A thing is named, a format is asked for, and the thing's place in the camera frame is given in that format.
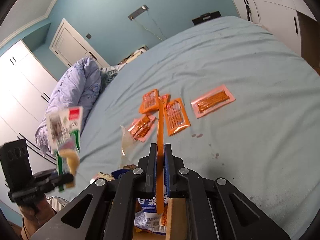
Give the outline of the person's left hand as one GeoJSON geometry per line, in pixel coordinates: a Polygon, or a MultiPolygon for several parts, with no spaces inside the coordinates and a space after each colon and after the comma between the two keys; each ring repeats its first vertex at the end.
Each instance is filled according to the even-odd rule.
{"type": "Polygon", "coordinates": [[[19,209],[23,215],[23,223],[25,228],[31,232],[38,230],[43,224],[48,222],[54,215],[55,211],[51,205],[47,202],[46,198],[40,200],[37,204],[37,211],[32,207],[19,206],[19,209]]]}

